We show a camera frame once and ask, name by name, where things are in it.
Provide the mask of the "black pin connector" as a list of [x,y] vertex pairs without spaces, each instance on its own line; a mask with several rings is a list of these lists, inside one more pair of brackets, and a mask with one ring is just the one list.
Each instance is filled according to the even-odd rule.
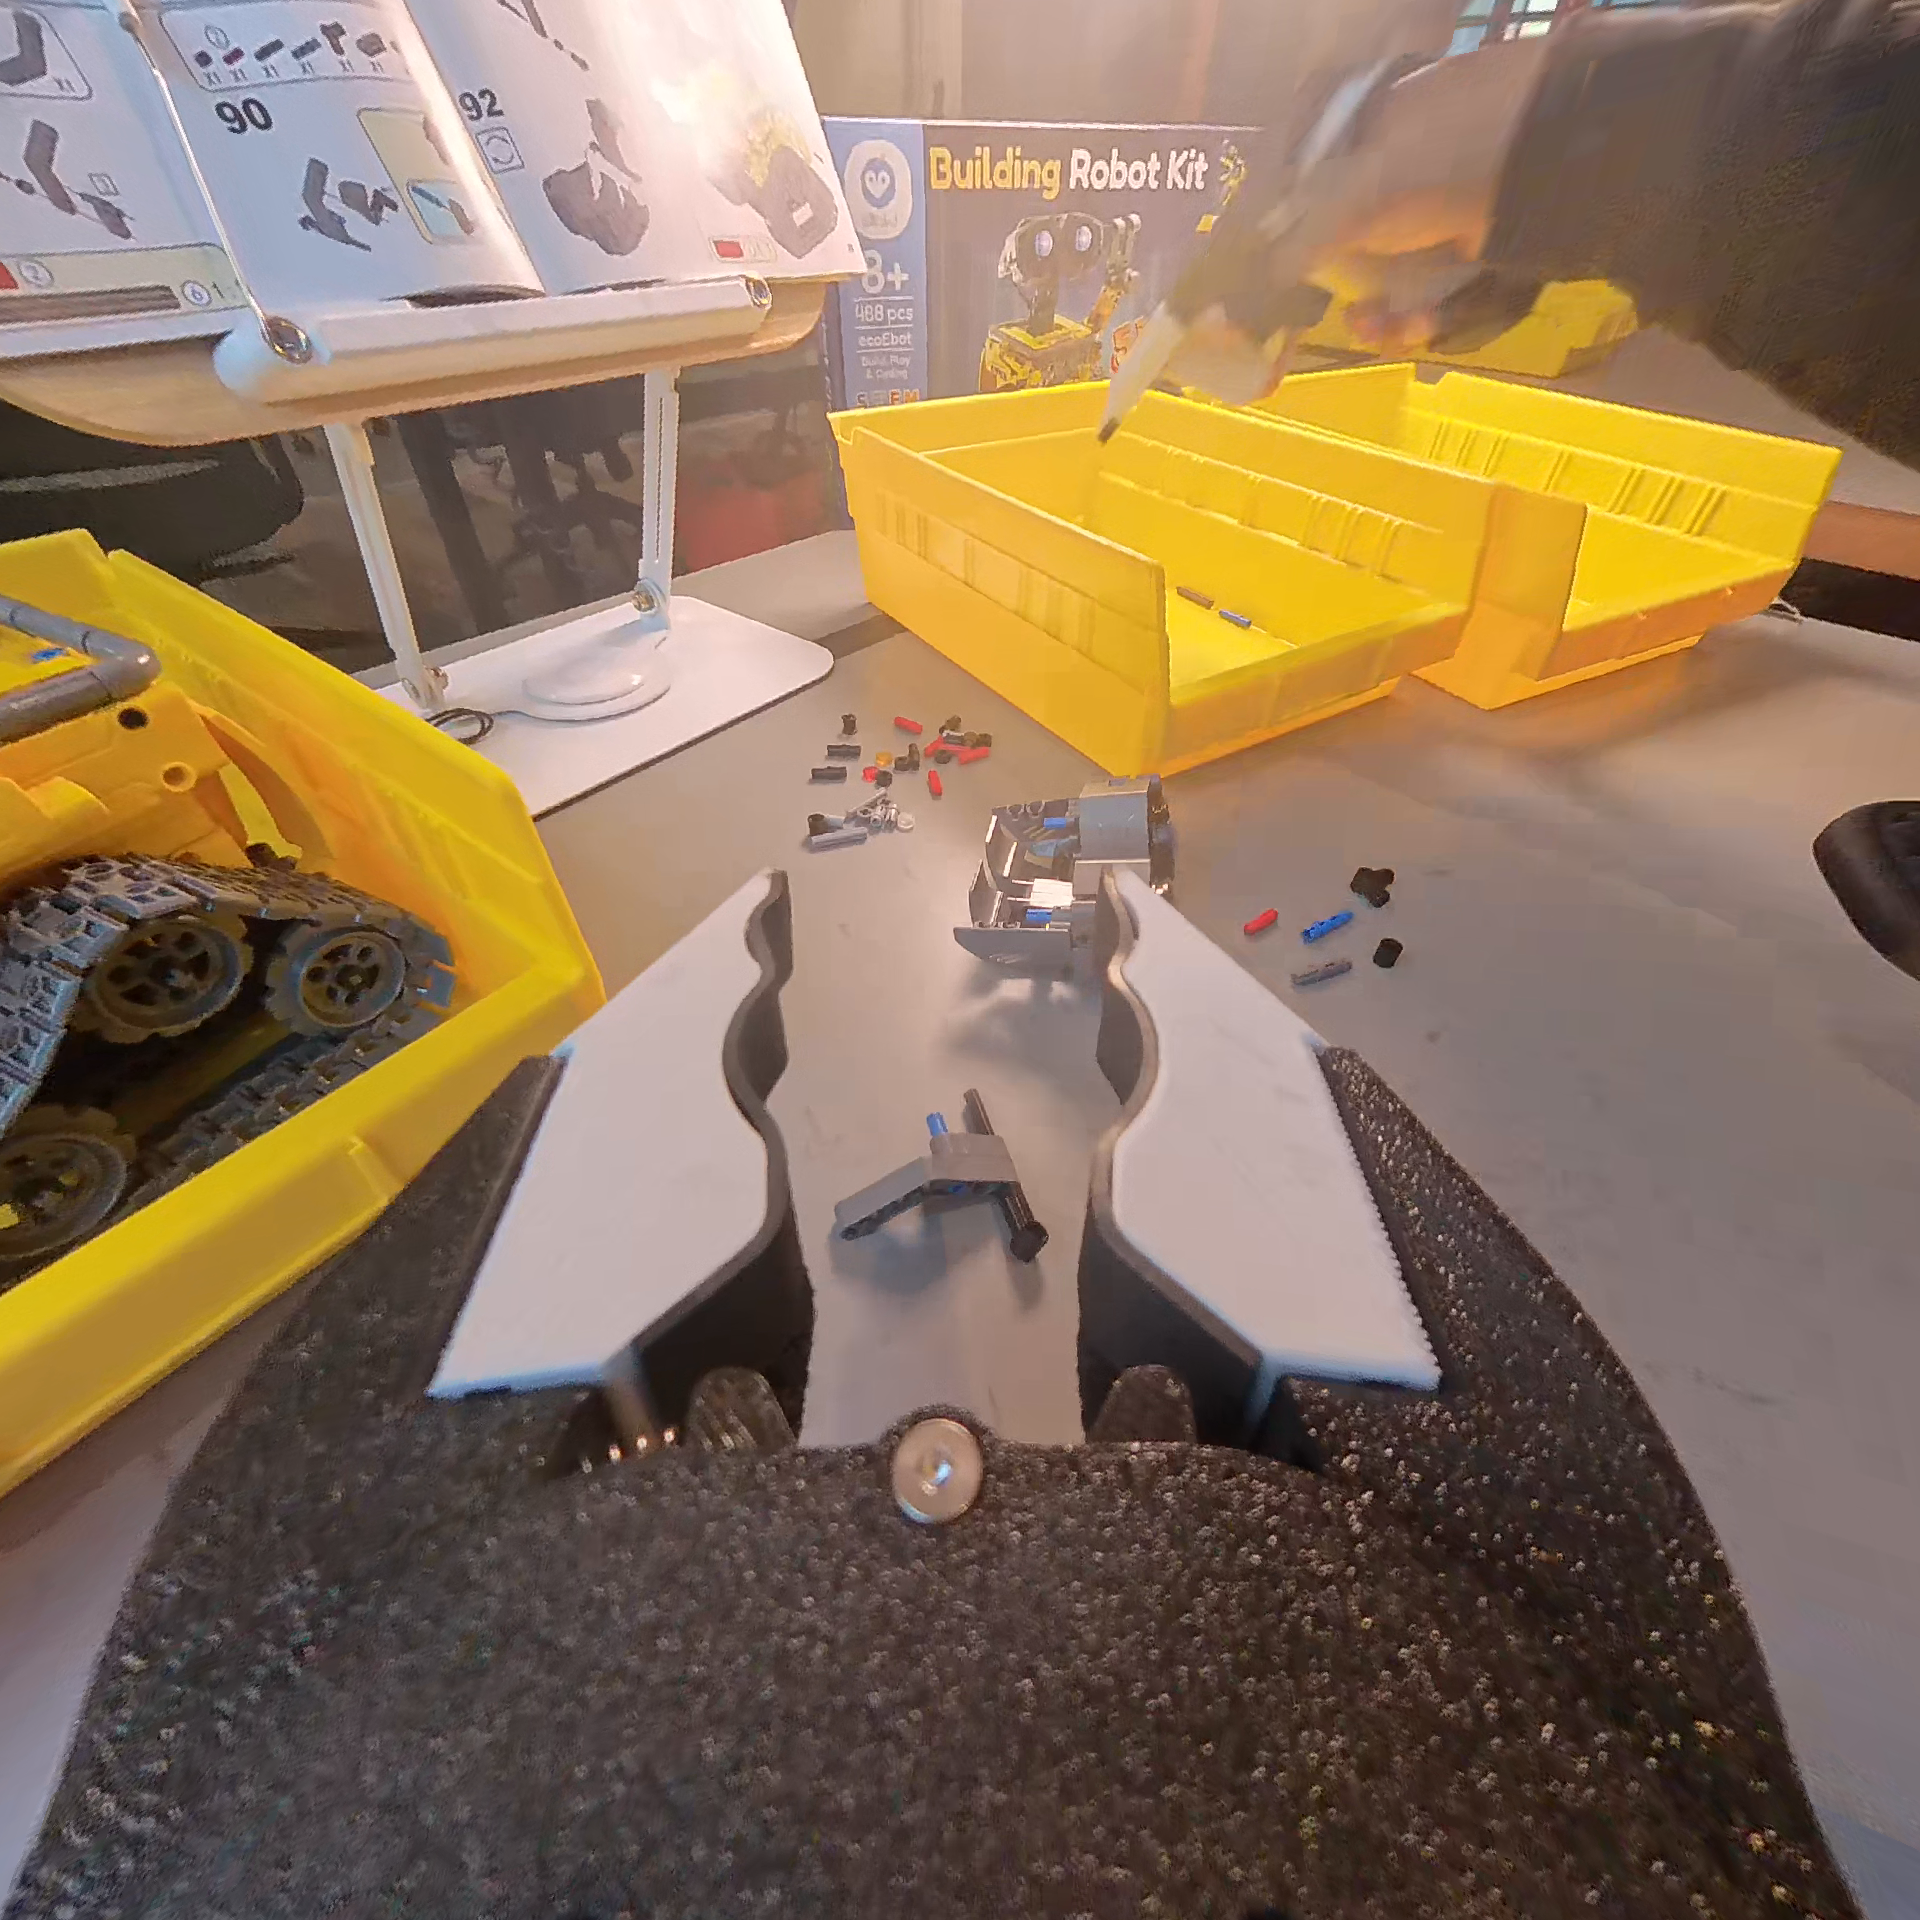
[[[975,1089],[964,1091],[964,1116],[967,1130],[973,1136],[985,1136],[1004,1146],[992,1124],[989,1108]],[[1021,1181],[1013,1171],[998,1186],[992,1202],[996,1207],[998,1223],[1005,1232],[1013,1258],[1021,1265],[1032,1265],[1039,1250],[1048,1244],[1048,1229],[1039,1223],[1036,1210],[1030,1207],[1023,1194]]]

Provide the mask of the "person's right hand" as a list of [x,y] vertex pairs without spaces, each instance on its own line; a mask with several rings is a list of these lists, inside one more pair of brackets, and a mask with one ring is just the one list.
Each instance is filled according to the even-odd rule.
[[1344,313],[1368,352],[1429,345],[1438,311],[1479,272],[1501,148],[1438,136],[1333,161],[1315,179],[1301,280]]

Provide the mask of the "scattered small building pieces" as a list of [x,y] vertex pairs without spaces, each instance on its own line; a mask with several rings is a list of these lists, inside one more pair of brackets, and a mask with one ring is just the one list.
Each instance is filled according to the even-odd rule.
[[807,853],[859,848],[878,837],[911,833],[911,800],[944,796],[944,776],[992,755],[993,735],[973,730],[951,714],[940,728],[895,714],[891,735],[878,747],[856,738],[856,716],[844,714],[838,735],[825,746],[823,763],[807,770],[816,787],[844,787],[848,805],[838,811],[814,809],[800,847]]

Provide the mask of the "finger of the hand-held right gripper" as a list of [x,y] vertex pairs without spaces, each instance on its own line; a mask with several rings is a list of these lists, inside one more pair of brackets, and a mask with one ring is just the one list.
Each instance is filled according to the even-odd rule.
[[1134,348],[1111,376],[1107,399],[1096,418],[1095,441],[1107,447],[1120,433],[1125,418],[1152,393],[1153,385],[1172,378],[1192,356],[1205,337],[1217,331],[1225,311],[1217,301],[1181,311],[1174,301],[1160,301],[1140,325]]

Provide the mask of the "robot kit box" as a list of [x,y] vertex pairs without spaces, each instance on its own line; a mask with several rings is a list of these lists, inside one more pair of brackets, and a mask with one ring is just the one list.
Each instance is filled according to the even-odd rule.
[[1254,128],[829,116],[859,268],[832,409],[1108,379],[1232,202]]

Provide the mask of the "instruction booklet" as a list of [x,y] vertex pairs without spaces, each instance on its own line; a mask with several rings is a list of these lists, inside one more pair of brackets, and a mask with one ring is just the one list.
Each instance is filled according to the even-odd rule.
[[5,355],[856,268],[780,4],[3,7]]

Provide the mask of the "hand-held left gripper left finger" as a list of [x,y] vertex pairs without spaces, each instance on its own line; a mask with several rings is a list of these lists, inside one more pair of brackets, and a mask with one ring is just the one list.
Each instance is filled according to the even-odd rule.
[[427,1394],[606,1385],[693,1328],[792,1211],[785,874],[759,871],[545,1059],[557,1076]]

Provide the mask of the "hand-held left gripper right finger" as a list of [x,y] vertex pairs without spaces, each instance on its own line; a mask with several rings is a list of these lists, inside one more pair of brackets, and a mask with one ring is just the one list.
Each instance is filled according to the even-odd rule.
[[1438,1387],[1327,1045],[1134,874],[1101,882],[1095,1356],[1191,1387]]

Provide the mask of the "grey bent building beam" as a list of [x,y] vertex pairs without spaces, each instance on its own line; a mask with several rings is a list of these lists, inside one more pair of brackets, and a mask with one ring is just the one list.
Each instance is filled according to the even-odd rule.
[[863,1240],[926,1202],[996,1197],[1014,1184],[1013,1152],[993,1135],[931,1135],[920,1157],[833,1204],[832,1234]]

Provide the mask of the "yellow bin with dividers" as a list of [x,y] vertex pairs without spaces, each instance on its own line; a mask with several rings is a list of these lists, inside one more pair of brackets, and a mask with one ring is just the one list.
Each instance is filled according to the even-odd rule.
[[1099,447],[1103,399],[833,417],[875,608],[1118,778],[1244,753],[1452,658],[1493,485],[1164,393]]

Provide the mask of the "person's right forearm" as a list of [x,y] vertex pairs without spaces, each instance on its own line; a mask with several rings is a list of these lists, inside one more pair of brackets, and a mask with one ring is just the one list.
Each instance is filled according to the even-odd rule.
[[1915,469],[1915,4],[1582,15],[1544,44],[1479,260],[1609,281]]

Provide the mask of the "grey desk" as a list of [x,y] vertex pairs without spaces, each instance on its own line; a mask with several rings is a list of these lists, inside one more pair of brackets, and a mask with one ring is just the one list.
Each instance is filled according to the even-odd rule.
[[[828,682],[549,811],[611,991],[763,867],[795,890],[774,1116],[819,1288],[804,1437],[931,1402],[1079,1435],[1072,1272],[1112,1092],[1096,1000],[953,945],[988,809],[1087,769],[878,620]],[[992,755],[911,833],[807,853],[809,769],[855,714],[957,714]],[[1294,996],[1352,1047],[1585,1305],[1692,1474],[1807,1788],[1875,1915],[1915,1915],[1915,985],[1856,937],[1809,843],[1915,793],[1915,648],[1758,617],[1692,655],[1481,714],[1414,684],[1179,776],[1174,899],[1289,1000],[1299,930],[1398,871],[1396,970]],[[1248,939],[1241,925],[1278,907]],[[975,1089],[1046,1227],[992,1197],[863,1240],[833,1204],[967,1135]]]

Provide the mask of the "book stand with wooden tray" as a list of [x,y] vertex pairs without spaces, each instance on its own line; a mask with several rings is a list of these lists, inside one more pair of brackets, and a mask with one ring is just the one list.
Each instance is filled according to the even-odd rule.
[[377,497],[368,420],[644,378],[655,466],[644,477],[637,636],[669,633],[676,378],[795,345],[828,280],[723,276],[469,304],[221,311],[211,321],[67,319],[5,325],[5,399],[102,440],[182,447],[323,429],[343,477],[401,696],[452,706],[415,624]]

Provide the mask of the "grey toy robot head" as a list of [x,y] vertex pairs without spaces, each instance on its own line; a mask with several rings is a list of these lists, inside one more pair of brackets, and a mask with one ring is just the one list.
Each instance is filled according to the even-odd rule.
[[953,943],[993,970],[1068,977],[1092,945],[1099,882],[1134,874],[1166,897],[1174,853],[1158,776],[1101,778],[1073,797],[1000,805]]

